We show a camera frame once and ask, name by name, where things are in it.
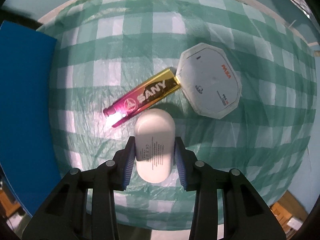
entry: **circular logo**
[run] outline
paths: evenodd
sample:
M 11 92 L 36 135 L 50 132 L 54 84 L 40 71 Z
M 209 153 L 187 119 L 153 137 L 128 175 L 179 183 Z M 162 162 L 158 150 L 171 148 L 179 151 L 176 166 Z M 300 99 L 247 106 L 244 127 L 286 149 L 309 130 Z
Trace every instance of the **circular logo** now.
M 124 107 L 125 109 L 127 109 L 128 112 L 133 111 L 136 108 L 137 104 L 136 101 L 132 98 L 127 98 L 124 101 Z

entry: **gingham pattern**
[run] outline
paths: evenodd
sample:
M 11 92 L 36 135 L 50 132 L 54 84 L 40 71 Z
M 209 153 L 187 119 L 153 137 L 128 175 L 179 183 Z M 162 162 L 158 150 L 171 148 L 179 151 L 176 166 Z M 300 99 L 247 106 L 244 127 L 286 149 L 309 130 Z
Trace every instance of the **gingham pattern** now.
M 156 107 L 198 159 L 240 169 L 268 204 L 288 188 L 310 138 L 316 74 L 312 51 L 281 23 L 235 0 L 80 0 L 41 31 L 58 40 L 49 108 L 62 176 L 122 149 L 137 117 L 108 130 L 103 108 L 204 42 L 224 49 L 241 79 L 238 108 L 221 120 L 199 116 L 181 90 Z M 176 167 L 160 184 L 134 167 L 127 190 L 115 193 L 119 222 L 162 230 L 190 228 L 194 200 Z

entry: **blue panel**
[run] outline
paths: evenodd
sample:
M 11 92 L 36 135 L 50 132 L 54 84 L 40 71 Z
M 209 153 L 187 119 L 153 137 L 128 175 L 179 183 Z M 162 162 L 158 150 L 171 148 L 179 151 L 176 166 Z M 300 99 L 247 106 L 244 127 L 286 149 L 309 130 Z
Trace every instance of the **blue panel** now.
M 0 164 L 31 215 L 60 181 L 48 114 L 55 43 L 17 24 L 0 27 Z

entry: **white plastic device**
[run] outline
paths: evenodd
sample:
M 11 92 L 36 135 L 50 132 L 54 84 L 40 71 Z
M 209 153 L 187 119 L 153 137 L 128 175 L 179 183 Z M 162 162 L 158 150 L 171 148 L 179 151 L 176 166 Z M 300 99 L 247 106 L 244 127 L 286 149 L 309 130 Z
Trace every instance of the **white plastic device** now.
M 138 174 L 150 183 L 164 181 L 173 166 L 173 118 L 161 109 L 147 110 L 138 118 L 134 133 Z
M 187 49 L 176 76 L 196 113 L 221 119 L 237 108 L 241 82 L 222 49 L 205 43 Z

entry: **plastic tablecloth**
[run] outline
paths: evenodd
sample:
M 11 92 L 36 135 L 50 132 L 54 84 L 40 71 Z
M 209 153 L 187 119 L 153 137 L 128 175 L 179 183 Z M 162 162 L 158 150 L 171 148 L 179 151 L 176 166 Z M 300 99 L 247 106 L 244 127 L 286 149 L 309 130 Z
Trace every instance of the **plastic tablecloth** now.
M 96 168 L 124 148 L 138 116 L 110 129 L 102 110 L 204 42 L 223 49 L 239 76 L 238 108 L 221 120 L 200 116 L 181 90 L 154 107 L 171 114 L 198 159 L 238 168 L 268 204 L 288 188 L 310 138 L 316 74 L 312 51 L 280 22 L 235 0 L 79 0 L 40 31 L 58 40 L 49 113 L 62 176 L 71 167 Z M 175 166 L 159 184 L 134 167 L 127 190 L 115 192 L 116 215 L 133 226 L 188 229 L 194 200 Z

